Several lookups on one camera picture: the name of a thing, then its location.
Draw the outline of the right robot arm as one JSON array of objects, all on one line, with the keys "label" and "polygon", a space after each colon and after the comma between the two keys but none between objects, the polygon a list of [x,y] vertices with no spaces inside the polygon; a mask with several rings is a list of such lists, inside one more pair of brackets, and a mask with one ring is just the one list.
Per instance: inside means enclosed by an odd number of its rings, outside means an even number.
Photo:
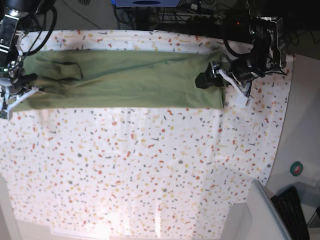
[{"label": "right robot arm", "polygon": [[[54,0],[2,0],[0,2],[0,96],[23,94],[37,74],[25,75],[24,61],[36,54],[48,41],[56,26],[58,13]],[[34,48],[36,40],[27,51],[21,48],[36,24],[38,38],[46,28],[47,13],[52,13],[52,22],[41,44]]]}]

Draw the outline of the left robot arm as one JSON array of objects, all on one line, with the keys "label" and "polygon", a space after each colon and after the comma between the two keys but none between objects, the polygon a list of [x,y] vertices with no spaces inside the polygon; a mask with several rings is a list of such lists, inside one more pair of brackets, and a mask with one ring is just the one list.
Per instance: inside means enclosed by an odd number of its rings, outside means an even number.
[{"label": "left robot arm", "polygon": [[281,50],[283,19],[270,0],[249,0],[249,33],[252,49],[248,53],[235,52],[226,37],[227,22],[222,22],[222,39],[226,50],[235,57],[229,68],[223,69],[221,61],[211,61],[205,72],[195,79],[199,89],[232,85],[248,95],[253,80],[269,74],[283,74],[286,54]]}]

